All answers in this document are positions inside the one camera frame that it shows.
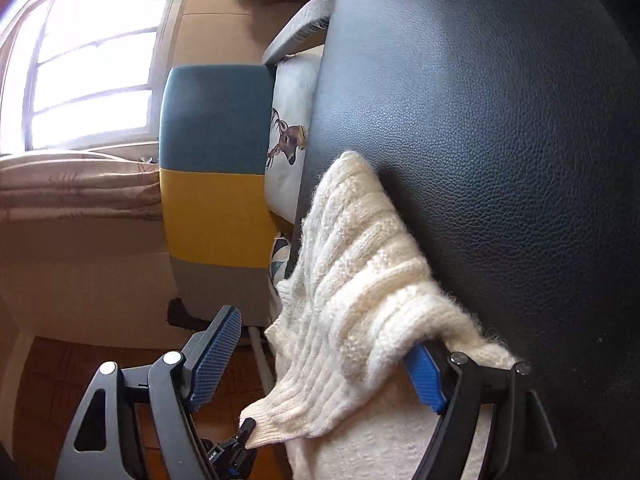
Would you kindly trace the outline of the white deer print cushion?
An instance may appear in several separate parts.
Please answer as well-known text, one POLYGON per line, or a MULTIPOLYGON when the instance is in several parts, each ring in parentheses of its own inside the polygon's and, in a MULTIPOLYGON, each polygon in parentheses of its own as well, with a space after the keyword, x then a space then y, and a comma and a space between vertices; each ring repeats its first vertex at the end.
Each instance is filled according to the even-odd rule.
POLYGON ((296 218, 322 54, 322 46, 292 54, 284 58, 276 70, 265 199, 274 214, 290 223, 296 218))

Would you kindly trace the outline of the cream knitted sweater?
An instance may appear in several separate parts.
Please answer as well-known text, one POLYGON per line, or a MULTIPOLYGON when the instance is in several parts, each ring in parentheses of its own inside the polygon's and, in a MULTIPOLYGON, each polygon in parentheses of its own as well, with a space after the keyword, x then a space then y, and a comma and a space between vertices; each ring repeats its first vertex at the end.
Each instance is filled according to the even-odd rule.
POLYGON ((297 479, 408 479, 436 414, 405 355, 426 338, 480 365, 512 354, 438 286, 369 163, 346 152, 326 170, 303 222, 281 310, 266 335, 277 382, 242 411, 252 448, 281 443, 297 479))

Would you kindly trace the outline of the blue triangle pattern cushion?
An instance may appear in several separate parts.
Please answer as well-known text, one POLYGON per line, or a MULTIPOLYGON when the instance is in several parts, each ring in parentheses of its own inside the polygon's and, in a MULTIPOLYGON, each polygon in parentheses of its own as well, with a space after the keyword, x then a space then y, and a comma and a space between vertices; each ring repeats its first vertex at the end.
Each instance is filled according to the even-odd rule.
POLYGON ((279 233, 273 240, 268 268, 271 297, 278 301, 277 284, 284 279, 286 266, 291 253, 291 241, 284 233, 279 233))

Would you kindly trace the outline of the beige patterned curtain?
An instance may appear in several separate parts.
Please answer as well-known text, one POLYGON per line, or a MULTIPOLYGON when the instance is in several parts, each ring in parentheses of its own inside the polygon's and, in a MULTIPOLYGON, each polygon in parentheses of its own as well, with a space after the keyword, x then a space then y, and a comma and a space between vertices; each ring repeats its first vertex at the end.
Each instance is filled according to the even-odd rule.
POLYGON ((160 166, 90 151, 1 159, 1 221, 160 220, 160 166))

